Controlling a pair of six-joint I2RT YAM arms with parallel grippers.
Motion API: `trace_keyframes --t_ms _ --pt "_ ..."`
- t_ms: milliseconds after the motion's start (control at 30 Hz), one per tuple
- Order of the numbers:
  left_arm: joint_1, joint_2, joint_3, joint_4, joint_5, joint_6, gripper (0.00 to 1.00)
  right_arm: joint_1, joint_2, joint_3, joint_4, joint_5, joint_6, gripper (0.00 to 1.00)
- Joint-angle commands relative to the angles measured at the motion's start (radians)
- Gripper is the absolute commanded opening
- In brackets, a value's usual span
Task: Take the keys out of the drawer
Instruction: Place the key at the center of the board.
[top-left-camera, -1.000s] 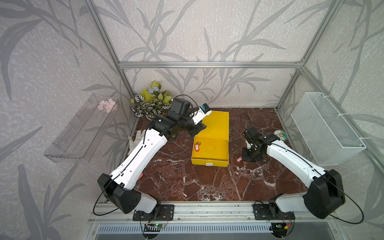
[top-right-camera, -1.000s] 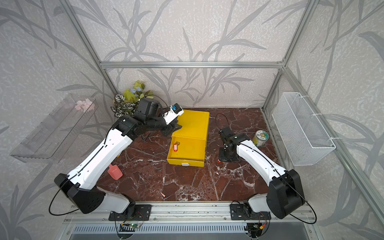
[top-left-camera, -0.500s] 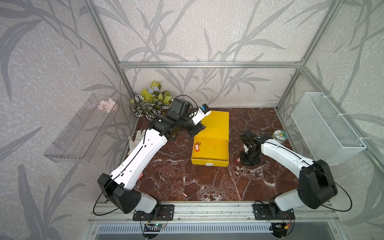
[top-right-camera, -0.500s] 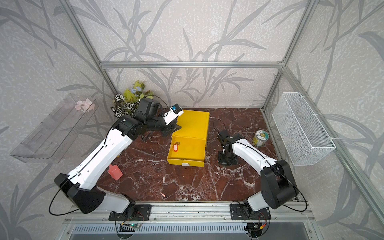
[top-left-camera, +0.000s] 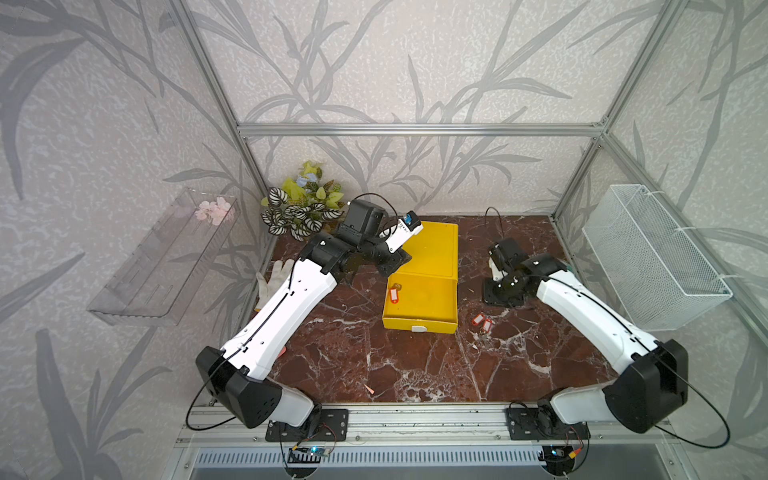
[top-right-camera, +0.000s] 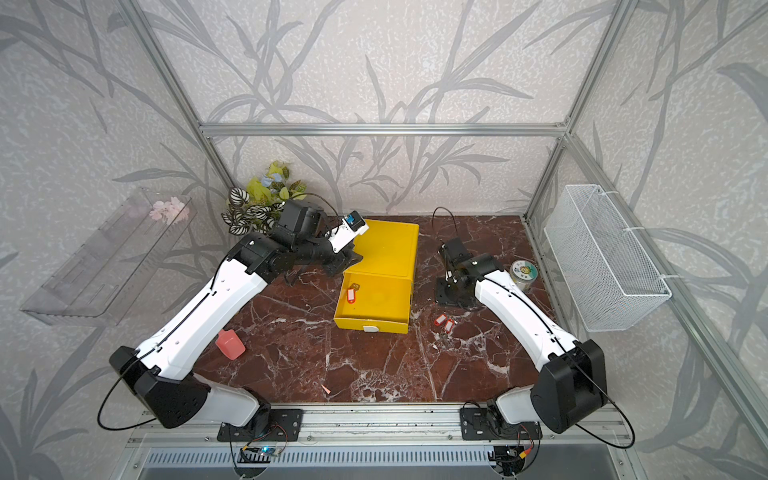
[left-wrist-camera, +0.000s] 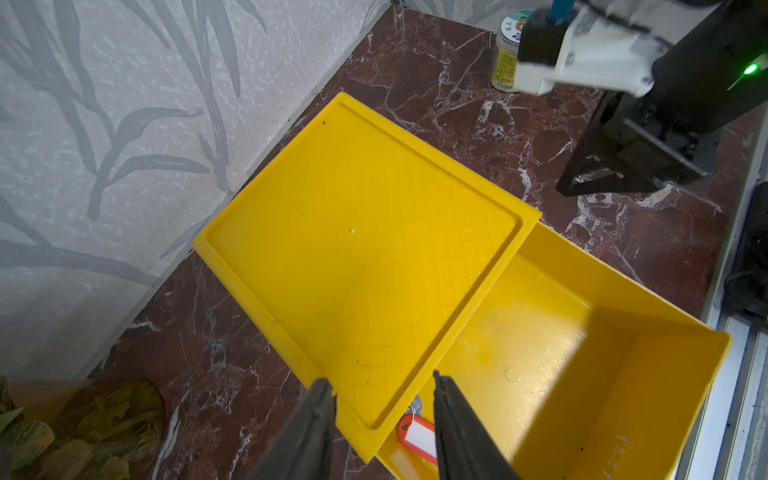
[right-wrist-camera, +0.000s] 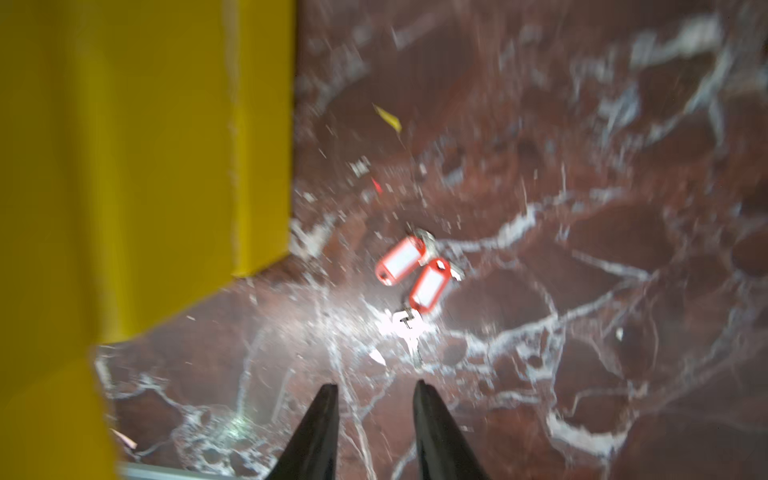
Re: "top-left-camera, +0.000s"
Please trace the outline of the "yellow top drawer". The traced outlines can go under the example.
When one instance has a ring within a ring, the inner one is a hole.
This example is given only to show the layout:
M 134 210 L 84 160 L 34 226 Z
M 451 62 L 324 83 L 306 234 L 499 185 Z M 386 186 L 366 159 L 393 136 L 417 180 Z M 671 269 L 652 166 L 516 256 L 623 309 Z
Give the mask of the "yellow top drawer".
M 397 304 L 388 296 L 394 283 L 402 286 Z M 390 330 L 454 334 L 458 327 L 457 280 L 393 274 L 388 280 L 382 322 Z

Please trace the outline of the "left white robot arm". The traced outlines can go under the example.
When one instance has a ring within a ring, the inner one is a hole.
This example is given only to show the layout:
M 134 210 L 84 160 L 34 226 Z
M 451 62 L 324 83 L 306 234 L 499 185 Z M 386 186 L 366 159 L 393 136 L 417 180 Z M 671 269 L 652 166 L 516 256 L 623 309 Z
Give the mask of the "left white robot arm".
M 272 421 L 315 428 L 319 404 L 268 376 L 301 323 L 340 282 L 365 264 L 389 277 L 410 261 L 403 247 L 422 231 L 419 216 L 409 211 L 381 229 L 384 214 L 371 202 L 352 200 L 334 232 L 320 231 L 308 240 L 287 279 L 256 316 L 222 347 L 207 346 L 197 355 L 202 390 L 245 427 Z

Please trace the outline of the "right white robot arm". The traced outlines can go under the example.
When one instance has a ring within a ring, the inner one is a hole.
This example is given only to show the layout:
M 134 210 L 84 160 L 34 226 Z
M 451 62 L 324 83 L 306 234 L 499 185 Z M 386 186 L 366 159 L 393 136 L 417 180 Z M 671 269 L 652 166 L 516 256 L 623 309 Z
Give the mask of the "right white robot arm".
M 643 434 L 683 407 L 694 386 L 687 350 L 661 342 L 597 299 L 558 258 L 530 256 L 507 238 L 488 249 L 490 277 L 483 300 L 517 307 L 536 297 L 581 333 L 617 373 L 613 381 L 565 388 L 539 404 L 543 423 L 616 421 Z

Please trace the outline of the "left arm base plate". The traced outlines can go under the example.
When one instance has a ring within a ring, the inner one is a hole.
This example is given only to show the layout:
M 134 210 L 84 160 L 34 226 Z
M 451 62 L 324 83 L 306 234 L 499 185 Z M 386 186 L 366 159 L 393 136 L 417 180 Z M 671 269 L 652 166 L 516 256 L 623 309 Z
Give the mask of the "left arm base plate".
M 345 441 L 349 415 L 348 409 L 320 408 L 313 411 L 299 427 L 270 421 L 267 425 L 265 440 L 270 443 Z

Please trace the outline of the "yellow drawer cabinet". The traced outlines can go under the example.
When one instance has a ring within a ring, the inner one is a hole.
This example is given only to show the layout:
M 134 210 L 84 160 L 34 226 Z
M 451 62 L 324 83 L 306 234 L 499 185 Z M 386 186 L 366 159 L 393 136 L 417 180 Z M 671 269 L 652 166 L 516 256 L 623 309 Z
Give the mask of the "yellow drawer cabinet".
M 397 273 L 457 280 L 458 225 L 423 221 L 422 226 L 423 230 L 403 246 L 411 260 Z

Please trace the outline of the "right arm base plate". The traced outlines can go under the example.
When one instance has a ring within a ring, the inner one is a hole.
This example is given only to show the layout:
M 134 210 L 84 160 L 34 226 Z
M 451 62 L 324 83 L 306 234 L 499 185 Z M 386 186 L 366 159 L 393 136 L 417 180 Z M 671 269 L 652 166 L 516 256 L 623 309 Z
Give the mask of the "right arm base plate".
M 581 445 L 591 439 L 586 423 L 563 423 L 549 407 L 512 402 L 505 409 L 511 440 L 551 441 Z

